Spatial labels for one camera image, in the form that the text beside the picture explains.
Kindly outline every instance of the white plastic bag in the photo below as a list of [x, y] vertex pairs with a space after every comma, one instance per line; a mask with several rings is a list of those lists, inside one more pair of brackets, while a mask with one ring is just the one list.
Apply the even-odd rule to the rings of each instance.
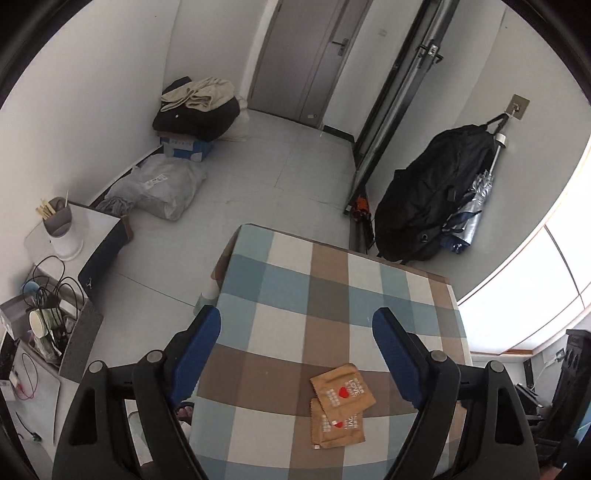
[[248, 124], [250, 116], [248, 115], [248, 102], [239, 95], [236, 95], [238, 105], [240, 105], [240, 114], [236, 117], [233, 124], [218, 140], [227, 140], [230, 142], [244, 142], [250, 137], [248, 133]]
[[185, 158], [152, 155], [116, 181], [105, 198], [121, 197], [152, 215], [178, 220], [206, 176], [203, 167]]

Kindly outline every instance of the plaid tablecloth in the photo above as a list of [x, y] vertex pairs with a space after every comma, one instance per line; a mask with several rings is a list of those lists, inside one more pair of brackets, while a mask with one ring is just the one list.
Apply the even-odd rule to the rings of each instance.
[[[222, 333], [197, 385], [190, 444], [211, 480], [381, 480], [416, 411], [404, 401], [374, 341], [375, 310], [390, 307], [429, 350], [470, 362], [452, 288], [399, 267], [254, 225], [243, 225], [200, 299], [215, 303]], [[315, 450], [310, 378], [347, 362], [377, 402], [363, 413], [366, 441]], [[456, 416], [439, 471], [455, 457]]]

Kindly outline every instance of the gray door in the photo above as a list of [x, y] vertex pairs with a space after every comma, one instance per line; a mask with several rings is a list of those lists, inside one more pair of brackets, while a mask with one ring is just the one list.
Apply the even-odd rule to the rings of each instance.
[[282, 0], [249, 106], [318, 126], [369, 0]]

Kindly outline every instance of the silver umbrella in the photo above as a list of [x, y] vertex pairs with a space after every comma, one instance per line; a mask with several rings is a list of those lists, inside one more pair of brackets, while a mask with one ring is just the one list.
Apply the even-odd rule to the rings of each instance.
[[443, 226], [441, 243], [445, 248], [457, 254], [462, 253], [472, 244], [482, 216], [480, 214], [491, 194], [494, 179], [493, 171], [501, 148], [506, 147], [506, 136], [498, 133], [495, 135], [495, 140], [497, 147], [490, 171], [484, 171], [476, 176], [472, 187], [463, 198], [463, 207], [451, 215]]

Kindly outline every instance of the brown packet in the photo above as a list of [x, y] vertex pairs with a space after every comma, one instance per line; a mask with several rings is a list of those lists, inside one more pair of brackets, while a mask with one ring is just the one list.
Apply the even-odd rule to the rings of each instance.
[[374, 396], [354, 364], [344, 364], [310, 378], [310, 381], [324, 413], [332, 422], [348, 419], [375, 403]]
[[310, 402], [312, 445], [318, 448], [344, 447], [365, 441], [363, 417], [356, 413], [346, 420], [331, 425], [317, 398]]

